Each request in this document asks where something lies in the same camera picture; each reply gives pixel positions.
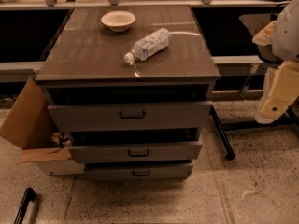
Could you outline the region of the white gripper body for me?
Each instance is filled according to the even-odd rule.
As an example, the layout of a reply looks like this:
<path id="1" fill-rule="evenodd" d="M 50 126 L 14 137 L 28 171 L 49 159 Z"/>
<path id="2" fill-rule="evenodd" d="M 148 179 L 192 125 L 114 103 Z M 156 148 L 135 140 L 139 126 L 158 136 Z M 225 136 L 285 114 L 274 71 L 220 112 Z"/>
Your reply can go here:
<path id="1" fill-rule="evenodd" d="M 268 68 L 263 96 L 254 119 L 260 124 L 278 120 L 299 97 L 299 62 L 284 61 L 278 68 Z"/>

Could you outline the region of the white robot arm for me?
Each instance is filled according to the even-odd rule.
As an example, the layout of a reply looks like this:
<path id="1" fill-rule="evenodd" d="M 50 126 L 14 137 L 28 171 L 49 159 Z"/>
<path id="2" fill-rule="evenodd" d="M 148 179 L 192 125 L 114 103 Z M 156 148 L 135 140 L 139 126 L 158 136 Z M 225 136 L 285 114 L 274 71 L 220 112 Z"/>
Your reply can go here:
<path id="1" fill-rule="evenodd" d="M 270 45 L 282 64 L 271 80 L 265 80 L 264 95 L 255 120 L 270 124 L 279 119 L 299 97 L 299 0 L 291 0 L 278 15 L 253 37 L 257 45 Z"/>

